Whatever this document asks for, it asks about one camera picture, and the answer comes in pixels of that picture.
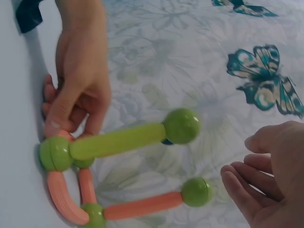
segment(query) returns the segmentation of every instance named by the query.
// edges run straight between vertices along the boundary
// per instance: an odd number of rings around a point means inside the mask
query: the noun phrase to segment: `plastic rod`
[[[76,140],[70,145],[70,154],[77,160],[89,160],[135,150],[151,143],[161,142],[165,138],[166,131],[162,123],[145,124]]]
[[[90,220],[89,215],[71,199],[63,173],[50,171],[47,181],[51,198],[60,214],[77,225],[87,224]]]
[[[107,220],[129,219],[168,210],[182,204],[180,192],[169,192],[134,202],[113,205],[104,209]]]
[[[97,203],[90,169],[79,170],[82,203]]]

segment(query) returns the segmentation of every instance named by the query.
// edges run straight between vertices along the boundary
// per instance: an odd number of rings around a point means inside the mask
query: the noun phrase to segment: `sleeve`
[[[42,22],[39,3],[43,0],[22,0],[16,11],[16,19],[22,33],[33,30]]]

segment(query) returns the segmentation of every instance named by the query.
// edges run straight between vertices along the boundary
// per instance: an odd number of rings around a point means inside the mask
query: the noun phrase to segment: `green ball connector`
[[[200,133],[199,115],[186,108],[170,112],[163,124],[167,139],[174,144],[190,143]]]
[[[85,168],[89,168],[93,164],[93,162],[94,162],[94,158],[86,161],[74,160],[73,164],[80,169],[85,169]]]
[[[44,168],[48,171],[65,171],[70,168],[74,159],[69,153],[69,145],[70,142],[62,137],[46,139],[39,149]]]
[[[213,188],[209,182],[199,177],[188,180],[181,188],[182,200],[194,208],[207,204],[213,194]]]
[[[104,218],[104,209],[102,206],[96,203],[86,203],[81,206],[81,208],[88,213],[90,217],[89,223],[87,223],[85,228],[104,228],[105,227],[105,218]]]

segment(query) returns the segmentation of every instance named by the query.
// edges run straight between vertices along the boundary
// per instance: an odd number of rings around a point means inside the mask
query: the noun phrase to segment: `magnetic toy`
[[[182,203],[190,207],[201,207],[208,203],[213,195],[212,187],[207,180],[196,177],[185,182],[180,191],[103,208],[97,203],[89,169],[95,158],[131,151],[151,143],[187,144],[199,133],[198,115],[180,108],[171,111],[162,123],[147,123],[76,141],[71,134],[61,131],[41,144],[39,157],[49,171],[49,193],[60,214],[66,220],[86,228],[104,228],[107,220],[144,216]],[[80,207],[71,199],[62,173],[72,165],[79,168]]]

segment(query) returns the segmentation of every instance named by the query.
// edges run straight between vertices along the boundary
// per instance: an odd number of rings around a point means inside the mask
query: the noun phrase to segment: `bedsheet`
[[[202,132],[187,146],[161,143],[97,160],[105,206],[177,190],[201,176],[215,189],[205,207],[178,208],[110,228],[246,228],[220,168],[248,154],[264,125],[304,113],[304,3],[298,0],[104,0],[113,101],[102,132],[161,121],[187,107]]]

